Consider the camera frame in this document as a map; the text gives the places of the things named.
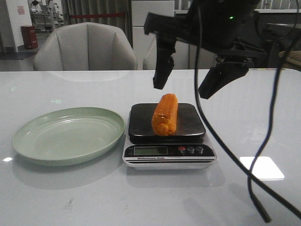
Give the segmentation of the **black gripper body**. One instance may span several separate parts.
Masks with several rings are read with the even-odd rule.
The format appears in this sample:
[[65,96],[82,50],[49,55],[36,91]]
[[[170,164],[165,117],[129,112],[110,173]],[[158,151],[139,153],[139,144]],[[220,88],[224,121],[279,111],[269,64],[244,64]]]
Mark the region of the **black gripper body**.
[[240,38],[254,15],[257,0],[194,0],[184,18],[148,13],[144,33],[157,39],[157,61],[171,62],[175,43],[181,41],[223,58],[261,62],[266,53]]

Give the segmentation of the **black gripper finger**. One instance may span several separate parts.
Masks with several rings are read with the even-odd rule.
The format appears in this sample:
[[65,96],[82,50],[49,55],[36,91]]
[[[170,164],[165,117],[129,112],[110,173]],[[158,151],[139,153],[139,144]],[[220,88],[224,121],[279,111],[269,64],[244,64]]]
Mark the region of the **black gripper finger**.
[[249,68],[242,64],[221,63],[211,67],[198,88],[201,98],[209,99],[221,88],[247,74]]
[[175,39],[156,35],[157,57],[153,77],[153,87],[163,89],[171,71],[174,68],[173,53],[175,53]]

